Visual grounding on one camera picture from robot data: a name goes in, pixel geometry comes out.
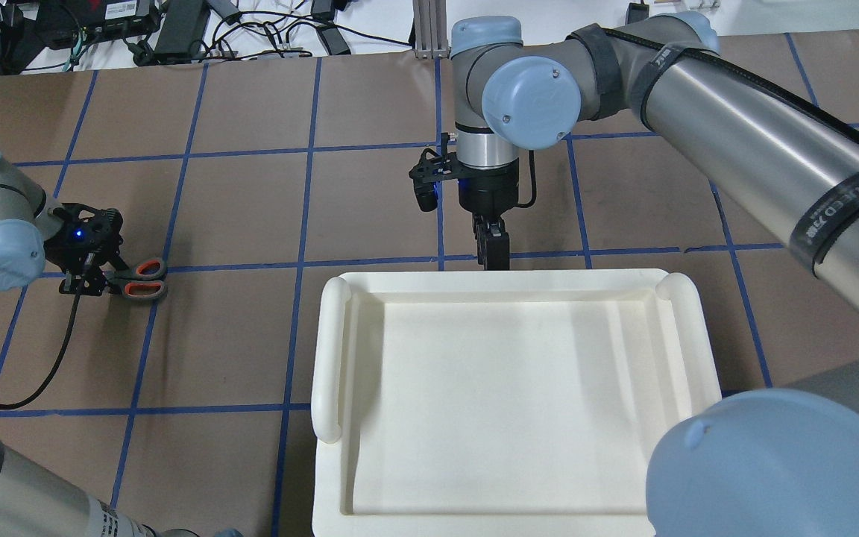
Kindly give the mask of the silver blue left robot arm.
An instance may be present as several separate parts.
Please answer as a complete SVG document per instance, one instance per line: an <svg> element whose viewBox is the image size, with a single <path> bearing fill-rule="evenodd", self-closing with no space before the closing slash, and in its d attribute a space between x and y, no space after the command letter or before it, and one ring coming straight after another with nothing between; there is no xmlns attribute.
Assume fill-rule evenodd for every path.
<svg viewBox="0 0 859 537"><path fill-rule="evenodd" d="M57 357L33 393L0 402L19 410L44 394L67 354L84 296L157 301L166 295L165 261L122 259L122 214L61 203L0 152L0 292L25 288L48 264L63 277L59 292L72 305ZM188 528L157 530L31 461L0 439L0 536L191 536Z"/></svg>

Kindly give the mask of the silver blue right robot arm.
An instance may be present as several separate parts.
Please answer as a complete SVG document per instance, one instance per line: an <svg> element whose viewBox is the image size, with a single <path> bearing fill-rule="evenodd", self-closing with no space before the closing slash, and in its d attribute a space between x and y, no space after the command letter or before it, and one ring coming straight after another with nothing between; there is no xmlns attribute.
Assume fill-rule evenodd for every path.
<svg viewBox="0 0 859 537"><path fill-rule="evenodd" d="M528 142L516 113L626 116L576 136L591 268L723 261L735 326L711 321L729 396L655 437L658 536L859 536L859 30L719 38L701 13L521 43L459 22L460 139Z"/></svg>

